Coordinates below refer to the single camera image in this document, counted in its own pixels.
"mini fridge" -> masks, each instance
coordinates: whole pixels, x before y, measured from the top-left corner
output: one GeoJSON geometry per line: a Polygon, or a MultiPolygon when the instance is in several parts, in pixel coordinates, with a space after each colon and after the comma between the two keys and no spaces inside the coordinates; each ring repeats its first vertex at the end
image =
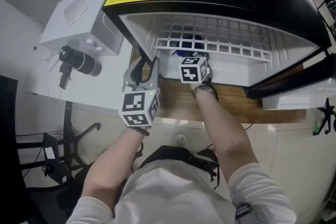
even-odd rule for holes
{"type": "Polygon", "coordinates": [[[106,0],[102,10],[160,74],[180,79],[176,51],[209,53],[213,83],[263,98],[307,86],[304,78],[263,91],[331,41],[313,0],[106,0]]]}

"wooden board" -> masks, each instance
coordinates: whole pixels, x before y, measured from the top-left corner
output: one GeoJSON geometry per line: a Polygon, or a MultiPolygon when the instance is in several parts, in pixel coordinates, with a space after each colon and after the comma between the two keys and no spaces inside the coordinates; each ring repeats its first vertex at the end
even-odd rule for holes
{"type": "MultiPolygon", "coordinates": [[[[291,73],[303,69],[296,67],[291,73]]],[[[143,79],[147,78],[149,67],[143,71],[143,79]]],[[[190,91],[189,84],[177,80],[161,79],[159,86],[160,108],[156,116],[177,120],[202,121],[202,116],[190,91]]],[[[295,123],[306,120],[305,110],[263,110],[261,100],[246,98],[242,87],[215,85],[219,103],[240,123],[295,123]]]]}

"white shirt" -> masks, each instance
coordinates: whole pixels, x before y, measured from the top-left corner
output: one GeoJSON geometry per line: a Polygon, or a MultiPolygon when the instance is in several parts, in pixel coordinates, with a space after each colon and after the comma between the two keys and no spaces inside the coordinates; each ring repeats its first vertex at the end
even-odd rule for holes
{"type": "Polygon", "coordinates": [[[209,182],[207,172],[184,162],[155,161],[129,178],[114,208],[115,218],[103,202],[82,197],[67,224],[232,224],[236,207],[244,203],[257,223],[296,221],[285,193],[257,163],[241,167],[229,179],[232,202],[213,191],[209,182]]]}

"sleeve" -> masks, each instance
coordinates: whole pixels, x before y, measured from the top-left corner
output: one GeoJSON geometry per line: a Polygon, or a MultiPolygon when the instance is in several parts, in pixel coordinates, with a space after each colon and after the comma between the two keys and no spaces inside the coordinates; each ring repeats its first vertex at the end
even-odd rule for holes
{"type": "Polygon", "coordinates": [[[112,219],[111,209],[93,197],[81,197],[66,224],[106,224],[112,219]]]}
{"type": "Polygon", "coordinates": [[[249,204],[257,223],[295,223],[286,194],[273,182],[258,163],[244,165],[228,181],[232,202],[236,207],[249,204]]]}

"white table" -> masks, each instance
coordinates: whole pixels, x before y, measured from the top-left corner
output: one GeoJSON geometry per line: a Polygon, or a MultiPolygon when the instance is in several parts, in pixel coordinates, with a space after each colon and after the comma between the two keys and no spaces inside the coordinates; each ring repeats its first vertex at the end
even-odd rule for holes
{"type": "Polygon", "coordinates": [[[52,71],[49,71],[49,63],[43,60],[46,52],[40,54],[41,59],[28,72],[28,91],[75,103],[116,110],[119,108],[123,75],[130,64],[132,54],[132,46],[127,39],[123,38],[117,56],[95,57],[102,64],[102,71],[97,77],[73,70],[65,90],[59,86],[59,68],[62,62],[59,61],[52,71]]]}

